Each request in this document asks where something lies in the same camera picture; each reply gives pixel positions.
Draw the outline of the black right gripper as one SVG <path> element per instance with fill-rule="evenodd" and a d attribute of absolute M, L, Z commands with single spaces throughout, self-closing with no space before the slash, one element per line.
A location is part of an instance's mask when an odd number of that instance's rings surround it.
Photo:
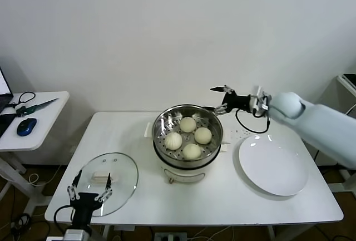
<path fill-rule="evenodd" d="M 214 114 L 226 114 L 227 112 L 231 112 L 233 109 L 250 112 L 250 95 L 237 95 L 236 92 L 233 92 L 233 89 L 228 85 L 216 86 L 210 90 L 215 92 L 224 92 L 226 94 L 223 98 L 222 105 L 218 107 L 203 106 L 205 110 L 208 110 Z"/>

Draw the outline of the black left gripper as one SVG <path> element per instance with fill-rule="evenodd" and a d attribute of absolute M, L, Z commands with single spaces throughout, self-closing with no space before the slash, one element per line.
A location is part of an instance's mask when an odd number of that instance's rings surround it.
<path fill-rule="evenodd" d="M 73 226 L 88 226 L 90 225 L 93 212 L 102 207 L 102 201 L 106 201 L 112 195 L 111 189 L 111 173 L 108 174 L 105 191 L 99 195 L 98 193 L 78 193 L 77 186 L 82 174 L 80 170 L 71 185 L 67 187 L 71 207 L 74 209 L 72 219 Z"/>

